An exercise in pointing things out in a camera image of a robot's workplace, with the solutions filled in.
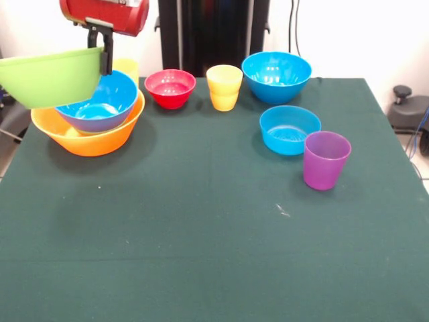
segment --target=purple cup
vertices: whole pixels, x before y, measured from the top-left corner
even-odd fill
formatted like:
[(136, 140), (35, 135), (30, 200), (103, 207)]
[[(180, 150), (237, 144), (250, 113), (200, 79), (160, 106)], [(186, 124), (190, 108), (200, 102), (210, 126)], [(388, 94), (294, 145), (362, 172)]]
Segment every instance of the purple cup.
[(329, 131), (307, 136), (304, 146), (304, 181), (313, 189), (332, 189), (351, 153), (345, 137)]

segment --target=white wall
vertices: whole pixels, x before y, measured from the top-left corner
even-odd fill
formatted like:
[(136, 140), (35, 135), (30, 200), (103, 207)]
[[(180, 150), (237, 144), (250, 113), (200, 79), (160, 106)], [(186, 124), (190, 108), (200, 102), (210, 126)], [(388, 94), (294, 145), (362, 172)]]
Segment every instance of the white wall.
[[(63, 17), (58, 2), (0, 0), (3, 55), (85, 47), (87, 32)], [(264, 50), (288, 49), (289, 10), (290, 0), (271, 0), (271, 35), (265, 34)], [(301, 0), (300, 51), (314, 76), (366, 78), (385, 109), (398, 83), (429, 95), (428, 14), (427, 0)], [(149, 17), (138, 37), (115, 35), (115, 57), (139, 60), (141, 76), (162, 69), (160, 32), (154, 32), (157, 16), (158, 0), (150, 0)]]
[[(288, 50), (290, 3), (271, 0), (264, 50)], [(301, 0), (301, 55), (314, 76), (366, 78), (385, 110), (399, 83), (429, 95), (428, 14), (427, 0)]]

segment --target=blue cable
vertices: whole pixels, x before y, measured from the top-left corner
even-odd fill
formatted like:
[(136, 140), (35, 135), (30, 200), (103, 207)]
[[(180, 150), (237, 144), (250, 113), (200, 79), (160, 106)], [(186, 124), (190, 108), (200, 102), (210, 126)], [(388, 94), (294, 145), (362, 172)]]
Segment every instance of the blue cable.
[(426, 123), (429, 117), (429, 107), (426, 109), (426, 112), (422, 118), (422, 121), (420, 122), (419, 126), (417, 127), (417, 130), (414, 134), (414, 146), (412, 149), (412, 153), (410, 154), (410, 159), (414, 157), (414, 154), (416, 154), (417, 151), (417, 133), (422, 129), (423, 125)]

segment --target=bowl rim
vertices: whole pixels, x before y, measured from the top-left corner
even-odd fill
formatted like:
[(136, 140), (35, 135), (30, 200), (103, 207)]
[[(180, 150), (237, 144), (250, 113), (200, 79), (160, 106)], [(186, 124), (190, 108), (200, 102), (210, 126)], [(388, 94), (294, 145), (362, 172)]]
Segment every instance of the bowl rim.
[(27, 63), (36, 63), (36, 62), (45, 62), (49, 60), (50, 62), (55, 60), (61, 60), (64, 58), (73, 58), (79, 56), (95, 55), (100, 53), (103, 50), (103, 47), (94, 47), (94, 48), (83, 48), (83, 49), (73, 49), (67, 50), (65, 52), (56, 52), (53, 54), (40, 54), (36, 56), (16, 56), (0, 59), (0, 67), (9, 67), (16, 64), (27, 64)]
[(94, 134), (94, 135), (92, 135), (92, 136), (77, 136), (77, 137), (75, 137), (75, 138), (69, 138), (69, 137), (66, 137), (66, 136), (61, 136), (60, 134), (56, 134), (56, 133), (52, 133), (51, 131), (48, 131), (48, 130), (46, 130), (46, 129), (44, 129), (44, 128), (42, 128), (41, 126), (40, 126), (40, 124), (38, 124), (38, 122), (37, 121), (35, 121), (34, 120), (34, 116), (33, 116), (33, 114), (34, 113), (37, 113), (38, 111), (39, 111), (39, 109), (32, 109), (31, 110), (31, 119), (32, 119), (32, 122), (33, 122), (33, 124), (40, 130), (40, 131), (42, 131), (42, 132), (44, 132), (45, 134), (47, 134), (48, 136), (50, 136), (51, 138), (61, 138), (61, 139), (64, 139), (64, 138), (66, 138), (66, 139), (70, 139), (70, 140), (89, 140), (89, 139), (93, 139), (93, 138), (101, 138), (101, 137), (103, 137), (103, 136), (107, 136), (107, 135), (109, 135), (109, 134), (112, 134), (112, 133), (115, 133), (115, 132), (118, 132), (118, 131), (121, 131), (122, 129), (124, 129), (124, 128), (126, 128), (127, 126), (129, 126), (130, 124), (132, 124), (134, 121), (137, 121), (137, 119), (140, 117), (140, 115), (143, 113), (143, 110), (145, 109), (145, 103), (146, 103), (146, 100), (145, 100), (145, 95), (143, 95), (143, 93), (140, 91), (140, 90), (138, 90), (138, 95), (137, 95), (137, 97), (139, 97), (141, 95), (141, 109), (140, 109), (140, 111), (139, 111), (139, 113), (137, 113), (137, 115), (135, 116), (135, 117), (133, 117), (132, 119), (130, 119), (129, 121), (126, 121), (125, 120), (125, 122), (124, 123), (122, 123), (122, 125), (121, 126), (119, 126), (119, 127), (116, 127), (115, 129), (112, 129), (111, 131), (104, 131), (104, 132), (101, 132), (101, 133), (96, 133), (96, 134)]
[[(304, 62), (308, 65), (308, 67), (310, 67), (310, 74), (308, 75), (308, 77), (306, 77), (306, 79), (304, 79), (303, 81), (301, 81), (301, 82), (299, 82), (299, 83), (295, 83), (295, 84), (276, 85), (276, 84), (267, 84), (267, 83), (260, 82), (259, 80), (255, 80), (255, 79), (251, 78), (251, 77), (250, 77), (250, 76), (245, 72), (245, 69), (244, 69), (244, 63), (245, 63), (248, 59), (250, 59), (251, 57), (254, 57), (254, 56), (258, 56), (258, 55), (260, 55), (260, 54), (283, 54), (283, 55), (286, 55), (286, 56), (294, 56), (294, 57), (299, 58), (300, 60), (304, 61)], [(249, 55), (249, 56), (248, 56), (248, 57), (246, 57), (246, 58), (243, 60), (243, 62), (241, 63), (241, 70), (243, 71), (243, 74), (246, 76), (246, 78), (251, 79), (253, 82), (256, 82), (256, 83), (258, 83), (258, 84), (265, 85), (265, 86), (270, 86), (270, 87), (292, 87), (292, 86), (296, 86), (296, 85), (301, 85), (301, 84), (303, 84), (303, 83), (307, 82), (307, 81), (311, 78), (311, 75), (312, 75), (312, 73), (313, 73), (313, 68), (311, 67), (310, 63), (309, 63), (307, 60), (303, 59), (303, 57), (298, 56), (298, 55), (291, 54), (290, 52), (279, 52), (279, 51), (256, 52), (256, 53), (254, 53), (254, 54), (252, 54), (252, 55)]]
[[(152, 91), (152, 90), (148, 87), (148, 85), (147, 85), (147, 80), (148, 80), (148, 79), (150, 79), (151, 77), (154, 77), (155, 75), (162, 74), (163, 72), (171, 72), (171, 71), (176, 71), (176, 72), (180, 72), (180, 73), (182, 73), (182, 74), (187, 74), (187, 75), (191, 76), (191, 77), (192, 77), (192, 81), (193, 81), (192, 86), (191, 86), (191, 87), (190, 87), (186, 92), (183, 92), (183, 93), (180, 93), (180, 94), (177, 94), (177, 95), (164, 95), (164, 94), (158, 94), (158, 93), (155, 93), (154, 91)], [(151, 93), (152, 95), (159, 95), (159, 96), (165, 96), (165, 97), (175, 97), (175, 96), (185, 95), (185, 94), (188, 94), (188, 93), (192, 92), (192, 91), (195, 89), (195, 86), (196, 86), (196, 78), (195, 78), (195, 76), (194, 76), (194, 75), (192, 75), (190, 72), (186, 72), (185, 70), (182, 70), (182, 69), (176, 69), (176, 68), (167, 68), (167, 69), (159, 70), (159, 71), (157, 71), (157, 72), (154, 72), (154, 73), (150, 74), (148, 77), (146, 77), (145, 82), (144, 82), (144, 85), (145, 85), (145, 88), (147, 89), (147, 91), (148, 91), (149, 93)]]
[[(278, 138), (275, 138), (272, 134), (270, 134), (267, 131), (267, 129), (265, 128), (265, 126), (262, 125), (262, 118), (263, 118), (263, 116), (267, 116), (267, 114), (269, 114), (270, 112), (272, 112), (274, 109), (294, 109), (294, 110), (300, 110), (300, 111), (306, 112), (307, 114), (311, 115), (311, 117), (313, 117), (315, 120), (317, 120), (317, 122), (318, 122), (318, 129), (316, 131), (313, 131), (313, 132), (307, 134), (306, 137), (304, 139), (302, 139), (302, 140), (289, 140), (289, 139), (278, 139)], [(278, 106), (274, 106), (274, 107), (270, 107), (269, 109), (266, 109), (261, 114), (261, 116), (259, 117), (259, 126), (260, 126), (260, 129), (261, 129), (261, 131), (263, 133), (266, 133), (267, 135), (275, 138), (276, 140), (287, 141), (287, 142), (294, 142), (294, 143), (305, 142), (306, 138), (309, 135), (311, 135), (312, 133), (319, 132), (319, 131), (322, 130), (322, 122), (321, 122), (319, 116), (317, 116), (317, 114), (315, 114), (314, 112), (310, 111), (309, 109), (305, 109), (303, 107), (296, 106), (296, 105), (278, 105)]]
[(61, 106), (57, 106), (57, 107), (55, 107), (55, 110), (57, 111), (57, 112), (59, 112), (59, 114), (61, 114), (61, 116), (64, 116), (64, 117), (69, 117), (69, 118), (71, 118), (71, 119), (77, 119), (77, 120), (79, 120), (79, 121), (88, 121), (88, 122), (95, 122), (95, 121), (103, 121), (103, 120), (105, 120), (105, 119), (112, 119), (112, 118), (114, 118), (114, 117), (117, 117), (117, 116), (119, 116), (119, 115), (121, 115), (121, 114), (124, 114), (124, 113), (126, 113), (126, 112), (128, 112), (128, 110), (130, 110), (130, 109), (132, 109), (133, 107), (134, 107), (134, 105), (135, 105), (135, 103), (137, 102), (137, 99), (138, 99), (138, 97), (139, 97), (139, 87), (137, 86), (137, 84), (135, 84), (135, 81), (130, 77), (130, 76), (128, 76), (127, 74), (125, 74), (124, 72), (121, 72), (120, 70), (112, 70), (112, 74), (114, 73), (114, 72), (116, 72), (116, 73), (118, 73), (118, 74), (122, 74), (122, 76), (125, 76), (125, 78), (128, 78), (128, 80), (135, 86), (135, 88), (136, 88), (136, 96), (135, 96), (135, 98), (134, 98), (134, 101), (128, 106), (128, 108), (126, 108), (126, 109), (124, 109), (122, 112), (120, 112), (120, 113), (118, 113), (118, 114), (115, 114), (115, 115), (111, 115), (111, 116), (108, 116), (108, 117), (104, 117), (104, 118), (102, 118), (102, 119), (80, 119), (80, 118), (78, 118), (78, 117), (75, 117), (75, 116), (73, 116), (73, 115), (69, 115), (69, 114), (65, 114), (63, 111), (61, 111), (61, 110), (59, 110), (59, 108), (60, 107), (64, 107), (64, 106), (67, 106), (67, 105), (61, 105)]

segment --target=blue bowl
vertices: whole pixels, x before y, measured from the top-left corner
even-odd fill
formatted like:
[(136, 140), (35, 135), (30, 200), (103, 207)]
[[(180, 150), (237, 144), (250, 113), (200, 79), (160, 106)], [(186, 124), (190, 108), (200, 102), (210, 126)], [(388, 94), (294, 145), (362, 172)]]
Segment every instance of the blue bowl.
[(313, 112), (297, 106), (276, 106), (262, 113), (259, 119), (263, 143), (284, 156), (304, 153), (304, 141), (322, 124)]
[(78, 131), (104, 132), (120, 126), (131, 113), (138, 97), (135, 82), (123, 72), (114, 70), (102, 76), (91, 99), (56, 108)]
[(269, 104), (291, 101), (312, 72), (305, 59), (287, 52), (258, 52), (244, 59), (241, 69), (253, 94)]

